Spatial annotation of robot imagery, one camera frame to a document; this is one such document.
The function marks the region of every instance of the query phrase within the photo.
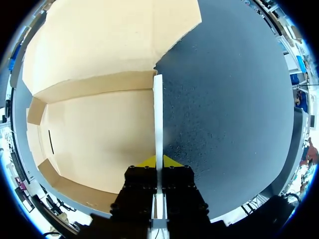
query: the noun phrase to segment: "beige cardboard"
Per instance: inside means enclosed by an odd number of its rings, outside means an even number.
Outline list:
[[[153,70],[201,22],[196,0],[59,0],[28,45],[27,138],[48,183],[109,212],[155,155]]]
[[[59,0],[26,49],[33,95],[67,80],[152,70],[201,22],[197,0]]]
[[[85,187],[59,176],[49,160],[45,160],[38,168],[48,183],[58,192],[80,204],[108,213],[110,211],[110,205],[115,202],[117,194]]]

